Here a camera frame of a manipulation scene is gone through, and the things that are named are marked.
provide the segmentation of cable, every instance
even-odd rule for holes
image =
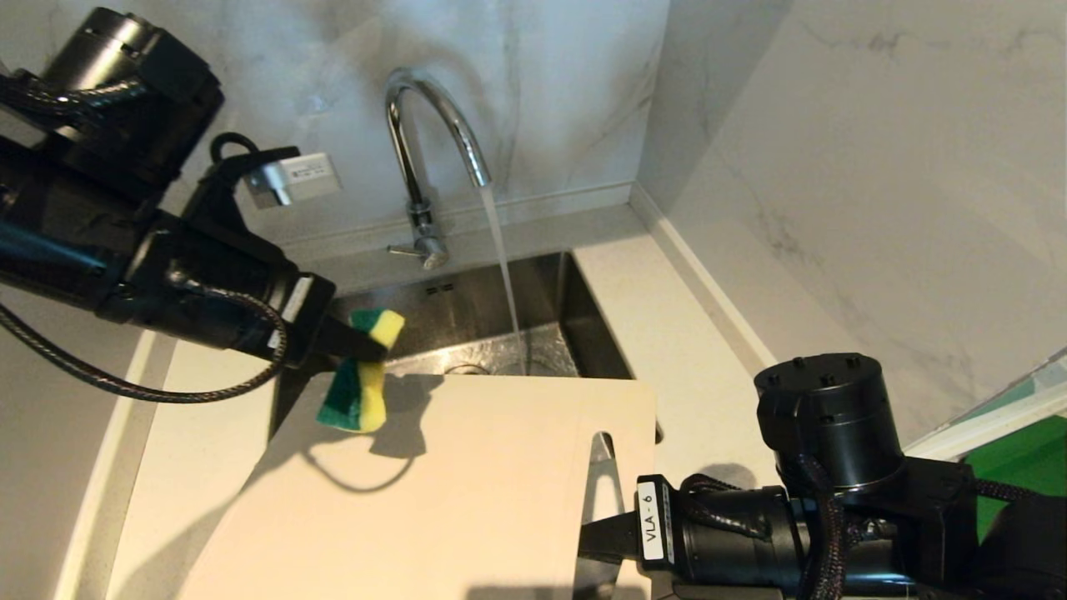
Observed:
[[[730,491],[739,490],[737,486],[731,486],[730,484],[716,479],[715,477],[710,477],[703,473],[694,473],[682,481],[682,491],[689,492],[713,492],[713,491]]]
[[[225,131],[223,133],[219,133],[213,140],[211,140],[211,162],[222,161],[222,147],[226,144],[237,144],[239,146],[243,146],[244,149],[250,153],[259,152],[259,146],[246,137],[236,131]]]
[[[136,77],[92,90],[53,93],[0,76],[0,102],[49,116],[82,114],[87,109],[107,108],[144,96],[149,92],[148,86]]]
[[[720,481],[701,473],[689,475],[684,481],[682,481],[682,487],[679,488],[679,498],[681,498],[682,501],[682,510],[691,521],[701,525],[714,527],[724,532],[733,532],[753,539],[761,539],[764,541],[769,540],[770,525],[762,518],[757,525],[751,525],[737,519],[714,512],[692,498],[694,494],[698,493],[716,493],[739,489],[740,488],[731,486],[726,481]]]
[[[221,300],[246,306],[258,313],[265,319],[269,320],[278,333],[277,346],[271,354],[270,365],[244,383],[239,383],[224,390],[216,390],[212,392],[166,392],[163,390],[154,390],[152,388],[144,388],[136,383],[130,383],[125,379],[100,370],[99,368],[96,368],[95,366],[67,353],[65,350],[55,346],[46,337],[34,331],[30,326],[26,325],[2,303],[0,303],[0,326],[3,326],[4,329],[10,331],[20,342],[29,346],[31,350],[41,354],[45,360],[74,376],[76,379],[89,383],[94,388],[99,388],[106,392],[139,400],[170,404],[213,402],[251,392],[264,383],[267,383],[273,379],[275,375],[277,375],[283,366],[285,350],[288,346],[288,335],[285,329],[285,321],[282,320],[282,317],[276,311],[274,311],[274,309],[258,298],[249,296],[248,294],[203,285],[200,282],[190,279],[188,274],[179,269],[172,268],[168,272],[168,280],[176,287],[196,290],[211,298],[219,298]]]
[[[815,498],[818,516],[818,539],[805,565],[798,598],[805,600],[837,600],[845,587],[845,511],[833,495],[833,483],[822,464],[806,454],[797,456],[797,467]]]
[[[1042,495],[1033,490],[1028,490],[1026,488],[1020,488],[1019,486],[1013,486],[1010,484],[1002,484],[1000,481],[990,481],[989,479],[975,479],[974,489],[978,492],[978,495],[1003,500],[1004,502],[1015,502],[1024,498]]]

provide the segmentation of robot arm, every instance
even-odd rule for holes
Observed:
[[[224,133],[185,211],[158,208],[222,101],[200,57],[107,9],[93,11],[41,77],[0,75],[0,106],[44,133],[32,147],[0,137],[0,281],[270,359],[275,372],[315,352],[381,360],[383,347],[327,316],[334,284],[300,271],[241,219],[238,183],[300,156],[296,147],[260,151]],[[227,143],[249,152],[223,158]],[[9,329],[25,328],[6,316]]]
[[[639,477],[638,509],[584,525],[579,556],[637,560],[685,600],[1064,597],[1067,499],[904,456],[878,361],[798,358],[755,386],[784,487]],[[981,546],[978,495],[1012,502]]]

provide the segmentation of sink basin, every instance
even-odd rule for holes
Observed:
[[[508,267],[529,375],[633,378],[570,253],[513,260]],[[339,297],[330,312],[347,322],[352,311],[383,307],[407,319],[387,373],[521,373],[524,352],[512,333],[498,265]],[[308,379],[335,368],[336,360],[317,357],[282,374],[272,433]]]

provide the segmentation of white countertop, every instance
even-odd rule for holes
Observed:
[[[658,397],[655,469],[675,486],[704,472],[749,488],[778,483],[755,419],[751,374],[628,205],[505,227],[512,257],[572,249],[634,376]],[[304,265],[340,294],[495,260],[488,231],[448,239],[452,260],[368,252]],[[178,343],[169,389],[236,383],[262,361]],[[109,599],[168,598],[267,444],[273,391],[200,406],[161,405],[130,495]]]

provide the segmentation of backsplash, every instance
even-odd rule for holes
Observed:
[[[902,442],[1067,344],[1063,2],[673,0],[638,180],[778,359]]]
[[[0,57],[39,73],[97,4],[5,2]],[[397,66],[426,68],[456,98],[497,199],[633,180],[668,3],[133,0],[111,7],[170,30],[211,65],[226,104],[209,136],[236,130],[261,147],[330,153],[343,192],[287,209],[257,210],[241,199],[250,227],[284,246],[405,220],[384,109],[385,78]],[[439,210],[477,205],[440,119],[420,100],[407,104]],[[166,207],[191,193],[208,163],[207,141]]]

